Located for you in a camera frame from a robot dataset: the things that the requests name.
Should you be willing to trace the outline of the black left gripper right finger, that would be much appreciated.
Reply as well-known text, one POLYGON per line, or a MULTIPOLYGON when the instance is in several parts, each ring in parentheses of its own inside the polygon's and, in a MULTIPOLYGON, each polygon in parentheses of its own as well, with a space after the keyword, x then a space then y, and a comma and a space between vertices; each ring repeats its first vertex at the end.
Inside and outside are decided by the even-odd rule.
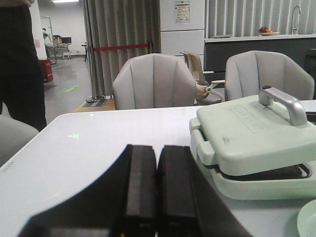
POLYGON ((165 146, 158 163, 160 237, 249 237, 198 168, 189 147, 165 146))

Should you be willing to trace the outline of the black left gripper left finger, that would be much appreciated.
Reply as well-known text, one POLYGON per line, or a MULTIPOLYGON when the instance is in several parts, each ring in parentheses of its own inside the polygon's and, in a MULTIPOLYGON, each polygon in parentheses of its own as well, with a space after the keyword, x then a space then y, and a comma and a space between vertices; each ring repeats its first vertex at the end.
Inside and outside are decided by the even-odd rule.
POLYGON ((156 157, 151 146, 127 145, 88 187, 34 215, 20 237, 153 237, 156 157))

